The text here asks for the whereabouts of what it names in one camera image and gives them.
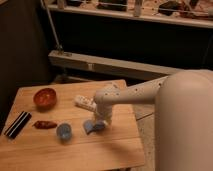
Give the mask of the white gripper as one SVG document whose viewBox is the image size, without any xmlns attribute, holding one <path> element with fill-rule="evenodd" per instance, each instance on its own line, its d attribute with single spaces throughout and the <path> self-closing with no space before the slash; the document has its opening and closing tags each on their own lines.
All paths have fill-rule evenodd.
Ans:
<svg viewBox="0 0 213 171">
<path fill-rule="evenodd" d="M 112 106 L 97 104 L 94 111 L 94 121 L 105 121 L 112 124 Z"/>
</svg>

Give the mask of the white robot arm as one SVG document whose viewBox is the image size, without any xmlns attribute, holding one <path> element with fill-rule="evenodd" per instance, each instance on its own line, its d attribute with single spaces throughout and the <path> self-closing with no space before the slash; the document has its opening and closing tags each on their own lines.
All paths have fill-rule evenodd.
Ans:
<svg viewBox="0 0 213 171">
<path fill-rule="evenodd" d="M 104 117 L 115 104 L 155 105 L 155 171 L 213 171 L 213 71 L 175 74 L 94 95 Z"/>
</svg>

